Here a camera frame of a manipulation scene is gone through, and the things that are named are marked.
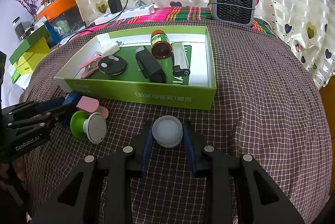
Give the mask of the person's left hand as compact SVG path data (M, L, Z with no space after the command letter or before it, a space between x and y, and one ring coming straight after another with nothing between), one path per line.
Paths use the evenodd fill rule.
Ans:
M1 164L1 176L10 177L12 174L16 174L22 181L26 180L27 173L24 157L20 157L10 164Z

